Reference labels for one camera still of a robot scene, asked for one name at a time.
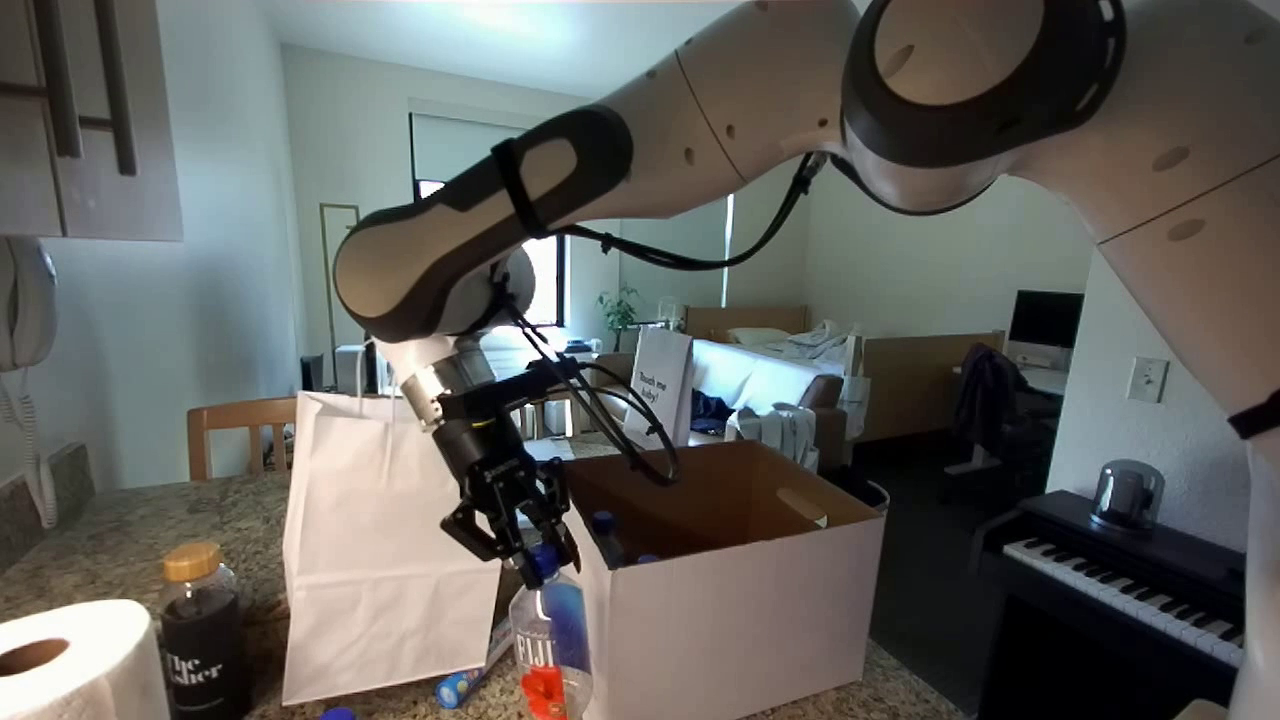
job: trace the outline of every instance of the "wooden chair back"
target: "wooden chair back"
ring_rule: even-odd
[[[209,480],[209,438],[239,427],[248,438],[248,476],[293,467],[293,427],[295,401],[264,396],[238,403],[209,403],[187,411],[187,476]]]

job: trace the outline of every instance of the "piano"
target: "piano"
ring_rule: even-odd
[[[980,695],[1003,718],[1175,718],[1230,706],[1245,665],[1245,556],[1175,529],[1092,521],[1073,491],[1031,496],[980,532],[1003,609]]]

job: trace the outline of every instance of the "ceiling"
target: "ceiling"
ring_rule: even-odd
[[[606,97],[736,0],[264,0],[284,44]]]

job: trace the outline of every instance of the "kitchen counter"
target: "kitchen counter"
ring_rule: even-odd
[[[323,709],[339,706],[357,718],[519,718],[518,682],[507,668],[501,668],[464,714],[440,714],[430,682],[329,706],[282,709],[277,695],[287,633],[282,571],[284,506],[287,480],[209,480],[106,491],[78,524],[49,532],[30,556],[0,571],[0,621],[99,597],[131,597],[157,614],[164,597],[160,556],[182,539],[211,536],[226,546],[226,556],[245,583],[245,643],[257,672],[251,718],[320,718]],[[761,720],[850,718],[944,720],[960,714],[874,643],[866,682],[783,706]]]

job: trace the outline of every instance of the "cardboard box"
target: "cardboard box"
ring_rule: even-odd
[[[679,453],[659,488],[619,455],[570,460],[584,556],[594,720],[722,720],[866,678],[886,510],[761,446]],[[651,564],[610,569],[610,510]]]

